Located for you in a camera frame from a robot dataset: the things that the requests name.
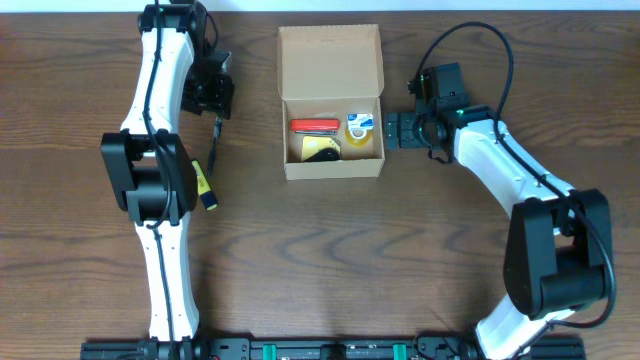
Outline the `yellow spiral notepad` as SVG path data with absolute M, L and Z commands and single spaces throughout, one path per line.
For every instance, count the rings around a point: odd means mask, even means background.
M 302 141 L 301 160 L 307 161 L 313 156 L 323 151 L 328 151 L 329 149 L 334 152 L 332 157 L 338 160 L 341 155 L 341 146 L 337 140 L 328 136 L 306 135 Z

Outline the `white blue staples box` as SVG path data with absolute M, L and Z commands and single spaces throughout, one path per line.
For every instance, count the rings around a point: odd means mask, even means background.
M 350 130 L 371 130 L 374 128 L 374 116 L 371 113 L 352 113 L 347 115 Z

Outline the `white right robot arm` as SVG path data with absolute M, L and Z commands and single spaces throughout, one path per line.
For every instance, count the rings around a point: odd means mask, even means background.
M 385 136 L 446 153 L 470 170 L 507 213 L 506 294 L 465 335 L 424 336 L 421 359 L 567 359 L 581 341 L 556 342 L 556 327 L 591 329 L 613 311 L 610 209 L 597 189 L 578 191 L 555 177 L 509 134 L 486 106 L 390 113 Z

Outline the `red black stapler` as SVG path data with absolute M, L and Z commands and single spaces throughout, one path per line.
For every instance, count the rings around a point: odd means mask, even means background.
M 335 135 L 340 129 L 340 121 L 335 118 L 292 119 L 290 130 L 299 134 Z

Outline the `yellow highlighter marker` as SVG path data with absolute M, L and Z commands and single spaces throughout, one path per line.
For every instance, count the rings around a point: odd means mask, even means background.
M 196 173 L 198 195 L 203 206 L 208 211 L 215 209 L 218 206 L 218 200 L 201 168 L 199 161 L 197 159 L 192 159 L 191 164 Z

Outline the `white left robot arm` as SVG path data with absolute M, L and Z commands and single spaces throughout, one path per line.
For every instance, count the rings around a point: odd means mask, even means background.
M 199 1 L 154 2 L 137 20 L 143 55 L 130 110 L 101 153 L 118 207 L 144 249 L 151 297 L 149 335 L 159 343 L 192 341 L 199 328 L 190 275 L 188 232 L 197 203 L 217 200 L 202 167 L 179 136 L 183 111 L 231 116 L 231 54 L 207 30 L 215 25 Z

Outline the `black pencil sharpener with pencil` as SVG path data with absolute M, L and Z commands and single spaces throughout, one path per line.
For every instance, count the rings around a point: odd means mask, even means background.
M 306 162 L 338 161 L 340 153 L 335 148 L 324 148 L 306 159 Z

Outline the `black pen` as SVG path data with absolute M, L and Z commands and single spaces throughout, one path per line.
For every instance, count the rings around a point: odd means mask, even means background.
M 212 135 L 212 144 L 211 144 L 211 148 L 209 151 L 209 155 L 208 155 L 208 161 L 207 161 L 207 175 L 211 176 L 213 173 L 213 169 L 214 169 L 214 163 L 216 160 L 216 149 L 217 149 L 217 143 L 218 140 L 220 138 L 221 135 L 221 130 L 222 130 L 222 119 L 217 116 L 215 119 L 215 123 L 214 123 L 214 129 L 213 129 L 213 135 Z

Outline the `brown cardboard box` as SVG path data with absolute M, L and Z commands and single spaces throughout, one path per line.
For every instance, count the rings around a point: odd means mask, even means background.
M 278 30 L 278 93 L 282 101 L 283 164 L 287 180 L 377 177 L 385 161 L 380 96 L 384 71 L 379 26 L 287 26 Z M 372 138 L 350 146 L 347 115 L 371 113 Z M 338 161 L 301 160 L 303 135 L 292 119 L 335 118 Z

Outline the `yellow tape roll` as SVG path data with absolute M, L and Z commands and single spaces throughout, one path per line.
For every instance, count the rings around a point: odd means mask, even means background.
M 347 143 L 352 147 L 365 147 L 372 138 L 372 131 L 370 129 L 347 129 L 345 131 L 345 137 Z

